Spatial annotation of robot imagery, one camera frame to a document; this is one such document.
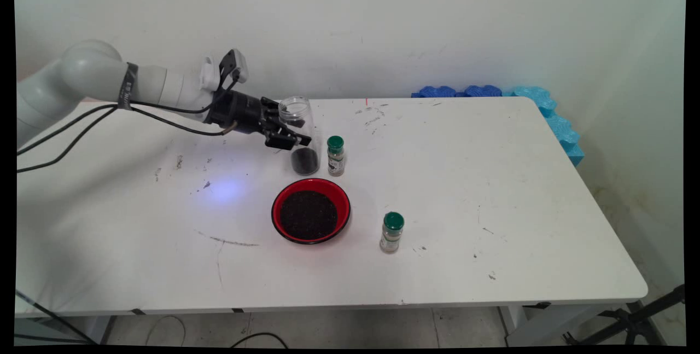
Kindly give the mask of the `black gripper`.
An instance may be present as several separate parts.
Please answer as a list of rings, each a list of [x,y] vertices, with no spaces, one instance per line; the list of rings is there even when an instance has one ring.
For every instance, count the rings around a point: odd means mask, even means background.
[[[282,125],[264,126],[265,111],[268,117],[275,117]],[[225,133],[237,131],[244,134],[265,135],[265,146],[273,149],[292,150],[294,147],[308,147],[312,137],[290,130],[303,127],[307,119],[307,98],[289,97],[278,102],[267,97],[253,97],[229,90],[218,91],[205,117],[206,124],[215,124]]]

